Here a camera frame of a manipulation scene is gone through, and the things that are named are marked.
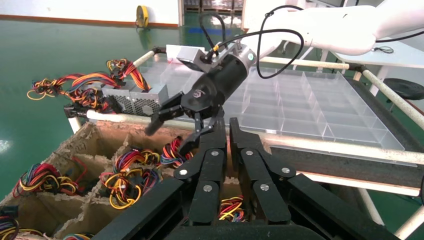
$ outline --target black stool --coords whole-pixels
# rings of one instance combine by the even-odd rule
[[[424,99],[424,86],[404,79],[386,78],[384,83],[405,100],[422,100]],[[392,112],[394,104],[391,105],[389,111]]]

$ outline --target yellow hose reel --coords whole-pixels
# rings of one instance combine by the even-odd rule
[[[137,21],[135,21],[135,24],[139,28],[146,28],[149,24],[149,12],[146,6],[137,7]]]

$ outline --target clear plastic compartment tray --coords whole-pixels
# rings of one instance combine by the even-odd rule
[[[169,96],[179,91],[187,93],[202,75],[178,60],[166,63],[163,58],[146,62],[140,70],[151,79],[149,84],[166,84]],[[261,68],[264,76],[276,71]],[[252,67],[223,108],[226,123],[237,117],[243,129],[405,149],[339,72],[285,70],[276,77],[262,79]],[[179,119],[192,121],[186,116]]]

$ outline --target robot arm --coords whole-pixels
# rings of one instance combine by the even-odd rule
[[[223,104],[246,79],[250,67],[274,51],[281,41],[347,55],[361,55],[370,51],[377,39],[423,27],[423,1],[402,6],[401,13],[392,9],[399,7],[398,3],[400,1],[386,0],[378,7],[310,8],[296,12],[279,9],[268,18],[262,29],[272,33],[262,35],[260,56],[255,53],[259,47],[260,22],[249,30],[256,33],[236,36],[216,45],[208,53],[197,48],[182,47],[177,59],[188,68],[204,74],[189,92],[180,92],[163,103],[145,129],[146,135],[153,135],[165,121],[186,114],[194,119],[195,131],[179,149],[181,155],[185,155],[199,145],[200,136],[212,131],[216,120],[224,115]],[[398,22],[398,19],[392,18],[396,16],[403,17],[405,21]],[[204,127],[203,120],[208,118],[209,124]]]
[[[319,7],[302,11],[275,11],[265,23],[264,30],[293,29],[304,38],[305,47],[314,47],[345,55],[369,52],[376,40],[424,28],[424,1],[385,0],[379,6]],[[261,29],[255,21],[248,33]],[[258,46],[258,36],[243,38],[242,44],[252,49]],[[262,35],[260,56],[273,52],[281,43],[300,44],[291,33],[276,32]]]

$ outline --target white wall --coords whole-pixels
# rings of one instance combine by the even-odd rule
[[[0,15],[134,23],[138,5],[151,23],[179,23],[178,0],[0,0]]]

